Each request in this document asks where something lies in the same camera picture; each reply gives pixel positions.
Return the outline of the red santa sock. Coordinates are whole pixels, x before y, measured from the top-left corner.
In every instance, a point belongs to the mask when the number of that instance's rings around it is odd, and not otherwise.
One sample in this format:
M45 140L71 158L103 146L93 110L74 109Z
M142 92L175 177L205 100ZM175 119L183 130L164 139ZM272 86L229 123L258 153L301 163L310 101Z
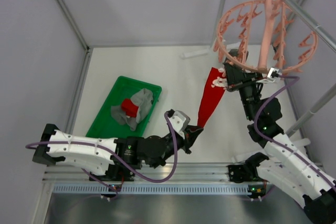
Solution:
M212 68L209 72L198 109L197 126L199 127L204 128L226 90L227 81L223 74L223 68Z

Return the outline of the light grey sock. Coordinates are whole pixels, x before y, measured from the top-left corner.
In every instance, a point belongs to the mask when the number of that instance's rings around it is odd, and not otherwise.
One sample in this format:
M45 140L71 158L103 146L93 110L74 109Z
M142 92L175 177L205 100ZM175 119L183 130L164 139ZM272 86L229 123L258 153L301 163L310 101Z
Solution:
M152 103L153 92L149 89L141 89L131 97L131 102L138 107L135 119L129 119L129 126L132 131L137 129L137 125L148 115Z

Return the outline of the dark grey sock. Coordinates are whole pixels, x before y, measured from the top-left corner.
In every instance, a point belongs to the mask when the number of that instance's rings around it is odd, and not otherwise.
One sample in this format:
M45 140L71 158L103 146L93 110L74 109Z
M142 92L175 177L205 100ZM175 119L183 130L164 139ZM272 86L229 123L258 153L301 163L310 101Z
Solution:
M233 57L233 58L236 58L239 62L242 62L243 61L243 57L242 55L239 54L239 50L238 49L231 49L229 51L229 54ZM249 51L246 51L246 58L245 58L245 63L248 59L248 55L249 55ZM235 63L233 63L231 60L229 59L226 59L226 62L231 64L231 65L234 65Z

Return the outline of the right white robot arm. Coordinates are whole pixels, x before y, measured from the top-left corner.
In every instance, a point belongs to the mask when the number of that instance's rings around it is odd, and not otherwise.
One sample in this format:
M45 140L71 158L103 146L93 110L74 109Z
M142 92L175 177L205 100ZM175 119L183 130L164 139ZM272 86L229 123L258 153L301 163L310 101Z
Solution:
M263 99L261 91L268 81L282 77L272 68L266 77L256 72L246 72L230 63L224 64L229 92L238 91L251 139L259 144L257 152L243 163L228 166L231 182L267 181L290 196L312 223L335 223L335 178L326 174L300 149L277 124L282 117L277 95Z

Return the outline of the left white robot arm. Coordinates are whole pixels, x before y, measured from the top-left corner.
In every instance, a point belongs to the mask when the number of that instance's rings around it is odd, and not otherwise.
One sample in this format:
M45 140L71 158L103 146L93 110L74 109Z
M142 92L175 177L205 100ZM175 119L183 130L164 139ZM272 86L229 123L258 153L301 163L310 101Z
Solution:
M191 153L191 147L203 128L188 125L182 134L175 131L164 137L90 138L69 135L54 124L46 124L33 162L47 166L64 163L83 168L101 180L132 181L143 164L151 168L165 166L174 152Z

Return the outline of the green plastic tray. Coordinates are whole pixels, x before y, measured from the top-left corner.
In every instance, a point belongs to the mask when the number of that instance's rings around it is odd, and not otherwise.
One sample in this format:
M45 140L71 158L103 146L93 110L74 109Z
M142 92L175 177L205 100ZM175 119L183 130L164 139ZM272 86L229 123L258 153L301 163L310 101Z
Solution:
M118 77L86 136L141 137L161 92L160 86Z

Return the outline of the left black mount plate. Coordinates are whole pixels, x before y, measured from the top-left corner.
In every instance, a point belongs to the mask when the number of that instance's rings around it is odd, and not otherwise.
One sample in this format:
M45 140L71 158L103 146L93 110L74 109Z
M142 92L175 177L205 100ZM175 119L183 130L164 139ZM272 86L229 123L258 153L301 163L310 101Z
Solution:
M134 181L134 174L124 166L119 165L109 165L108 170L105 172L104 175L95 175L90 173L93 177L103 181L111 181L111 182L133 182Z

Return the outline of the black mount plate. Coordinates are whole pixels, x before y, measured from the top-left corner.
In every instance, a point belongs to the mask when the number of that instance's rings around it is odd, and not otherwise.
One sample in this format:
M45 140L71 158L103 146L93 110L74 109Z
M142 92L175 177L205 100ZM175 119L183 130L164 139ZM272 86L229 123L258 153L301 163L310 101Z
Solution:
M246 172L244 165L228 165L227 168L230 182L239 184L249 181L249 174Z
M104 175L95 175L90 173L93 177L103 181L111 181L111 182L133 182L134 181L134 174L124 166L119 165L109 165L108 170L105 172Z

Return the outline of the right black mount plate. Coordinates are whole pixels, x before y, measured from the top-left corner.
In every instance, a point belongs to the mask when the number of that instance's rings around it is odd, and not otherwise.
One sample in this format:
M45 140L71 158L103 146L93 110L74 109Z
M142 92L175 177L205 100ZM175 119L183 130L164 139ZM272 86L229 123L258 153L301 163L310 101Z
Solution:
M244 165L228 165L227 168L230 182L239 184L249 181L249 174L246 172Z

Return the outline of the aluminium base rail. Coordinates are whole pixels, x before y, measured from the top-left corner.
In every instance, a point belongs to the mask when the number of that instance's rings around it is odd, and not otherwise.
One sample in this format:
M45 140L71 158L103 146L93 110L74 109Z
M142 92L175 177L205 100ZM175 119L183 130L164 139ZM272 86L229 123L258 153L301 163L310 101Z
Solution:
M179 163L169 182L227 182L229 181L228 165L228 163ZM138 172L148 178L160 180L170 174L172 167L172 164L167 164L154 169L143 165ZM43 182L75 183L87 181L89 181L89 176L80 168L66 165L48 166L43 175Z

